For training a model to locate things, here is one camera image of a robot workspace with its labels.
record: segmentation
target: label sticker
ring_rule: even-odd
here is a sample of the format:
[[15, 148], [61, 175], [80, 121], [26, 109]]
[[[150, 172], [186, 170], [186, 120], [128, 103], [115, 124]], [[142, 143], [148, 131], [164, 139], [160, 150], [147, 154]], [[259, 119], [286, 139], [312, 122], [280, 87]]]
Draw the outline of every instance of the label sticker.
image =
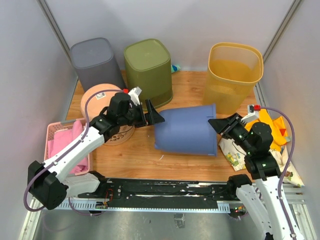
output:
[[97, 95], [95, 95], [96, 99], [102, 99], [106, 96], [106, 94], [104, 92], [98, 93]]

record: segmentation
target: pink basket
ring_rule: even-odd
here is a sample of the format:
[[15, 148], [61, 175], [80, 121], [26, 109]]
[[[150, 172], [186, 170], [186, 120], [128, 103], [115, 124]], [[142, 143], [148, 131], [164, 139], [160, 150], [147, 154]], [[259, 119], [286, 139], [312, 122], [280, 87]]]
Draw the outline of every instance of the pink basket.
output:
[[[84, 118], [79, 118], [76, 120], [80, 120], [82, 123], [82, 126], [86, 125], [86, 120]], [[72, 129], [74, 122], [76, 120], [67, 120], [67, 121], [60, 121], [60, 122], [55, 122], [51, 123], [48, 125], [47, 130], [46, 130], [46, 140], [45, 140], [45, 150], [44, 150], [44, 160], [48, 159], [48, 141], [54, 139], [55, 132], [58, 130], [63, 130], [63, 129]], [[93, 170], [93, 155], [92, 152], [87, 156], [88, 158], [88, 170], [82, 171], [82, 172], [77, 172], [75, 173], [76, 176], [78, 175], [83, 175], [88, 173], [89, 171]]]

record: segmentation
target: wooden table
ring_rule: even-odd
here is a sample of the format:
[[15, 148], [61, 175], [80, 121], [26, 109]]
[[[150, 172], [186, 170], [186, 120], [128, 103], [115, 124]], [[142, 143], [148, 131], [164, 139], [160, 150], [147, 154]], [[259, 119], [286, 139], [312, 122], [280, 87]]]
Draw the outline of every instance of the wooden table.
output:
[[[172, 75], [173, 100], [157, 109], [193, 107], [202, 104], [206, 72], [181, 71]], [[67, 119], [82, 118], [80, 101], [84, 90], [78, 82]], [[237, 111], [247, 114], [247, 105], [255, 104], [254, 93]], [[218, 118], [226, 115], [217, 114]], [[132, 137], [119, 145], [103, 145], [93, 152], [93, 169], [110, 178], [141, 178], [194, 181], [227, 181], [229, 176], [247, 174], [235, 172], [221, 150], [217, 157], [173, 154], [154, 148], [154, 127], [136, 129]]]

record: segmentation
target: teal object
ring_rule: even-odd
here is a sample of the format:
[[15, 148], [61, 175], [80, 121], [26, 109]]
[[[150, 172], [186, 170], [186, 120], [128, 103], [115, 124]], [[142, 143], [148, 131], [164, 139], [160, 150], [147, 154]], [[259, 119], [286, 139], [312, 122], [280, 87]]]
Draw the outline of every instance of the teal object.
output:
[[171, 65], [171, 73], [180, 71], [181, 67], [179, 65]]

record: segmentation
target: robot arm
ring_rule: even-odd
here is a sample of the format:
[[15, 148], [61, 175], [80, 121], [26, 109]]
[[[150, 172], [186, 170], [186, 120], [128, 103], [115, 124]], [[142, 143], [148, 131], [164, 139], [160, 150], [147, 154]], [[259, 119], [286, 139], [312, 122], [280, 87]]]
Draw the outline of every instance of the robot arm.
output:
[[[235, 113], [228, 118], [210, 119], [208, 122], [223, 138], [233, 139], [246, 152], [245, 167], [255, 180], [265, 206], [257, 197], [252, 182], [246, 175], [231, 176], [227, 182], [228, 191], [243, 202], [262, 233], [261, 239], [304, 240], [286, 197], [282, 197], [286, 211], [279, 201], [278, 183], [281, 172], [277, 161], [269, 152], [273, 141], [271, 128], [263, 122], [257, 122], [247, 131], [245, 124], [259, 116], [253, 105], [248, 107], [248, 111], [249, 114], [243, 118]], [[292, 223], [294, 233], [290, 230], [286, 214]]]
[[140, 92], [141, 90], [137, 87], [129, 94], [116, 93], [111, 98], [109, 107], [102, 109], [87, 126], [88, 129], [67, 147], [42, 164], [34, 161], [29, 165], [28, 183], [34, 180], [40, 171], [51, 166], [34, 181], [29, 189], [29, 192], [48, 210], [59, 206], [66, 197], [93, 193], [99, 188], [101, 178], [98, 173], [67, 176], [85, 156], [117, 134], [121, 126], [140, 128], [165, 121], [154, 109], [150, 100], [146, 100], [147, 113], [143, 112], [138, 97]]

